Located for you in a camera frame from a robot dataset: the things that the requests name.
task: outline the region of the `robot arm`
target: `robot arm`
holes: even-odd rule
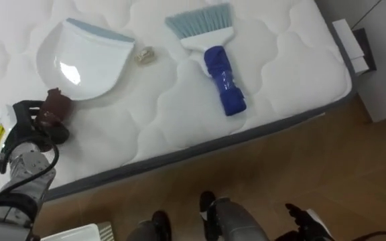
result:
[[[10,166],[10,181],[0,190],[0,241],[40,240],[31,229],[56,175],[56,145],[69,137],[62,121],[70,99],[57,89],[48,94],[44,102],[24,100],[0,113],[0,173]],[[42,154],[50,149],[51,163]]]
[[[39,240],[31,233],[56,171],[52,168],[39,178],[10,191],[10,187],[37,175],[50,166],[33,143],[22,143],[11,154],[10,181],[0,191],[0,241]]]

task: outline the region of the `wheel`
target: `wheel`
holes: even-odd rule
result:
[[[172,241],[171,222],[164,211],[155,212],[151,221],[155,226],[159,241]]]
[[[211,191],[204,191],[200,195],[199,209],[207,241],[217,241],[218,237],[221,235],[221,230],[217,222],[215,206],[212,205],[215,200],[215,195]]]

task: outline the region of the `white dustpan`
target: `white dustpan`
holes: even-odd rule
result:
[[[48,88],[72,100],[109,91],[119,79],[135,40],[75,19],[57,25],[37,52],[37,71]]]

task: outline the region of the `gray mattress trim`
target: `gray mattress trim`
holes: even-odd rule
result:
[[[252,139],[263,137],[265,135],[276,133],[278,131],[282,131],[294,125],[300,124],[310,118],[318,116],[326,112],[328,109],[331,109],[335,106],[348,102],[357,93],[357,87],[356,87],[357,82],[355,81],[357,79],[357,76],[355,74],[350,58],[348,57],[348,54],[344,46],[342,45],[340,38],[336,33],[336,30],[334,29],[332,23],[326,19],[326,16],[324,16],[324,18],[326,20],[327,26],[331,34],[333,35],[334,41],[336,42],[336,44],[340,49],[340,53],[342,54],[343,60],[351,75],[352,89],[344,98],[337,100],[336,102],[333,102],[326,106],[322,106],[314,110],[309,110],[301,114],[297,114],[296,116],[292,116],[289,118],[276,121],[274,123],[269,123],[267,125],[262,125],[260,127],[249,129],[242,133],[229,135],[226,137],[222,137],[219,139],[215,139],[212,141],[199,144],[194,147],[190,147],[188,149],[184,149],[182,151],[176,151],[176,152],[162,155],[159,157],[154,157],[148,160],[128,164],[116,169],[104,171],[102,173],[98,173],[90,177],[85,177],[83,179],[73,181],[72,183],[68,183],[66,185],[62,185],[60,187],[51,189],[46,196],[46,200],[58,199],[61,197],[65,197],[67,195],[71,195],[81,191],[86,191],[94,187],[99,187],[101,185],[105,185],[108,183],[112,183],[114,181],[119,181],[121,179],[138,175],[140,173],[145,173],[146,171],[151,171],[159,167],[163,167],[169,164],[177,163],[179,161],[197,157],[199,155],[209,153],[211,151],[215,151],[218,149],[229,147],[231,145],[236,145],[239,143],[243,143],[245,141],[250,141]]]

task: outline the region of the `wooden floor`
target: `wooden floor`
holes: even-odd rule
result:
[[[163,209],[174,240],[204,240],[198,197],[208,189],[244,205],[270,238],[296,228],[286,202],[313,208],[337,240],[386,230],[386,120],[369,123],[355,98],[278,134],[46,204],[35,231],[112,221],[121,241]]]

